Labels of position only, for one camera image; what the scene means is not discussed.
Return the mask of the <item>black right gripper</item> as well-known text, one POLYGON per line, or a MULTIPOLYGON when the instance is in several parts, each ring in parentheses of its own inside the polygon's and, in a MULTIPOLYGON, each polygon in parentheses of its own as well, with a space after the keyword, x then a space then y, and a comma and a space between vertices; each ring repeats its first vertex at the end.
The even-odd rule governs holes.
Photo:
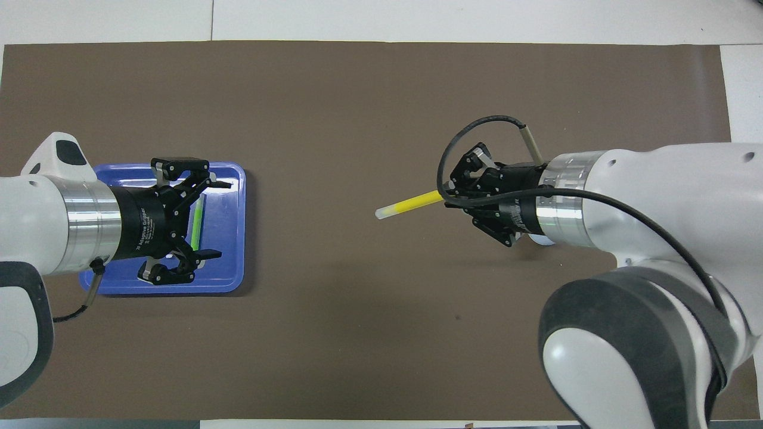
MULTIPOLYGON (((544 166, 495 163, 488 147, 478 143, 463 154, 447 178, 441 178, 442 197, 490 197, 539 187, 544 166)), ((498 204, 461 207, 446 203, 472 219, 472 225, 498 241, 512 247, 518 232, 542 234, 536 214, 536 197, 510 198, 498 204)))

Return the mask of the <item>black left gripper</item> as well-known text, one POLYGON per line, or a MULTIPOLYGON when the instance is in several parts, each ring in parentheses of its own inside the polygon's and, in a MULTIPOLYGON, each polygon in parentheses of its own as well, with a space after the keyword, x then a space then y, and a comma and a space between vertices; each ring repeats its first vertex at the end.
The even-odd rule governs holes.
POLYGON ((207 188, 232 188, 219 181, 202 158, 153 158, 151 169, 156 184, 151 187, 110 186, 116 198, 122 231, 114 260, 145 256, 138 269, 138 279, 153 285, 188 284, 196 270, 207 260, 222 256, 220 250, 194 250, 184 237, 187 233, 189 207, 207 188), (177 266, 161 263, 174 255, 177 266))

